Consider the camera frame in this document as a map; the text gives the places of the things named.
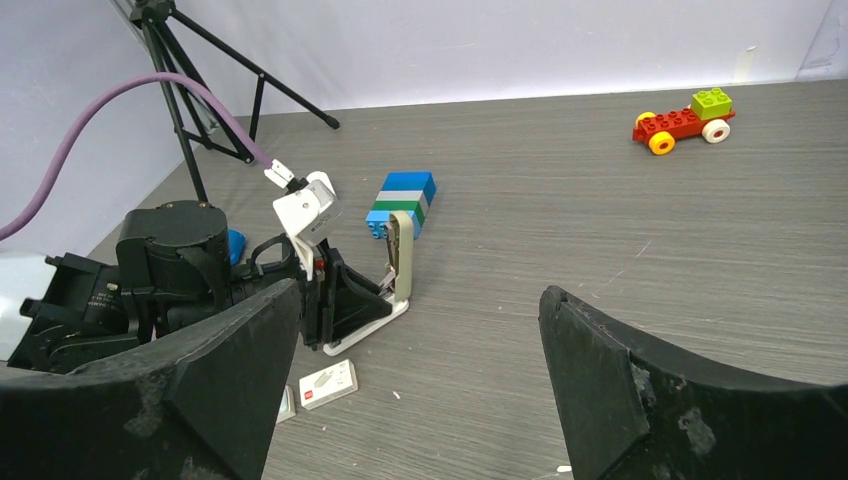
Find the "staple tray with staples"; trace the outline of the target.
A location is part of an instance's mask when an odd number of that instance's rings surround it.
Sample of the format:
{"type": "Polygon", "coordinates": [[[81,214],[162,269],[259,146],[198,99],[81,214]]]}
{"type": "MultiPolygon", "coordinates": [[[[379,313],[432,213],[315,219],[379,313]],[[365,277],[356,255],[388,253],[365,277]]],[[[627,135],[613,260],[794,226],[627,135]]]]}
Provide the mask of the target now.
{"type": "Polygon", "coordinates": [[[296,402],[290,385],[285,386],[281,403],[278,409],[276,423],[280,424],[296,415],[296,402]]]}

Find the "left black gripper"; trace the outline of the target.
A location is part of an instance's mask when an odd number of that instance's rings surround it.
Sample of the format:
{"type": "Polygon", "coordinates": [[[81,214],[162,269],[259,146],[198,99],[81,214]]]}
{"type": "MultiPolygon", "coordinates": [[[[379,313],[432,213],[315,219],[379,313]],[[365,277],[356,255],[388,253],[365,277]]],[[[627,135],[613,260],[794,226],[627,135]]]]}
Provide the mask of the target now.
{"type": "Polygon", "coordinates": [[[305,346],[338,345],[366,325],[388,316],[381,287],[349,267],[328,241],[317,247],[313,278],[301,279],[300,333],[305,346]]]}

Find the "white staple box sleeve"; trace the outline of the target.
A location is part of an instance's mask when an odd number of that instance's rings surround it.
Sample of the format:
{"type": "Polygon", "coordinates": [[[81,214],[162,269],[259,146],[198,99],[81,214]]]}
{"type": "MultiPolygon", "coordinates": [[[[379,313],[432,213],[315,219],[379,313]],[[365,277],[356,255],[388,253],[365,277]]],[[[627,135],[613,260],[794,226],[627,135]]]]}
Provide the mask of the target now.
{"type": "Polygon", "coordinates": [[[359,389],[355,366],[343,360],[299,379],[300,406],[313,410],[359,389]]]}

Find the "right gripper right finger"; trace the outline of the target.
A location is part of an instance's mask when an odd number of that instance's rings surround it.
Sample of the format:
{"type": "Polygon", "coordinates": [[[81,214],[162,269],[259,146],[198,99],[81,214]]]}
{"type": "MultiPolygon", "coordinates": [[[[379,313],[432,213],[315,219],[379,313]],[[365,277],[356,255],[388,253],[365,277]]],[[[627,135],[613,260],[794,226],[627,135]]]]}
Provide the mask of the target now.
{"type": "Polygon", "coordinates": [[[564,289],[539,328],[577,479],[843,479],[847,388],[755,373],[619,321],[564,289]]]}

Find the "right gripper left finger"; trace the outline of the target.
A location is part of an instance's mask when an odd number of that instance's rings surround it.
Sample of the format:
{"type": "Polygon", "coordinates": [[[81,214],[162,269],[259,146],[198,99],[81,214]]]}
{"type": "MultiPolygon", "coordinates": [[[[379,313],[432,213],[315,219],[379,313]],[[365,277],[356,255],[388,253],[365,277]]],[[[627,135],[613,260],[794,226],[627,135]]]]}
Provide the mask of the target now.
{"type": "Polygon", "coordinates": [[[1,381],[5,479],[258,479],[298,340],[282,280],[132,350],[1,381]]]}

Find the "beige white stapler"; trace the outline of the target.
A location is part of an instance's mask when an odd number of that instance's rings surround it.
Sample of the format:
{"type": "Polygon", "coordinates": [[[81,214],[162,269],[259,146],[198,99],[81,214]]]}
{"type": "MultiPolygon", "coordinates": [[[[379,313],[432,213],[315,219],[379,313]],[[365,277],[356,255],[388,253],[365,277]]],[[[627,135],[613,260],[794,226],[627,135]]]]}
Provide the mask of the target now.
{"type": "Polygon", "coordinates": [[[404,211],[392,211],[389,214],[388,225],[384,228],[387,234],[388,262],[387,275],[381,282],[380,296],[391,303],[392,312],[380,320],[372,322],[344,338],[338,345],[323,346],[323,352],[329,356],[337,356],[349,349],[379,328],[402,315],[409,306],[409,296],[412,290],[412,264],[414,247],[414,227],[410,216],[404,211]]]}

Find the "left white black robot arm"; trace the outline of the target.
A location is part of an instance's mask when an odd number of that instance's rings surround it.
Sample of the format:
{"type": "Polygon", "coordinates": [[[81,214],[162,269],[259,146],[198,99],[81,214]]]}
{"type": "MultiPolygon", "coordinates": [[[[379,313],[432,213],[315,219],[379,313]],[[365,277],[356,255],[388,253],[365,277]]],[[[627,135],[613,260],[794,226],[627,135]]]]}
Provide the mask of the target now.
{"type": "Polygon", "coordinates": [[[196,324],[283,280],[301,294],[311,348],[357,341],[396,308],[386,287],[321,243],[312,274],[279,234],[245,252],[224,212],[200,201],[136,209],[109,265],[75,254],[1,255],[1,359],[65,374],[196,324]]]}

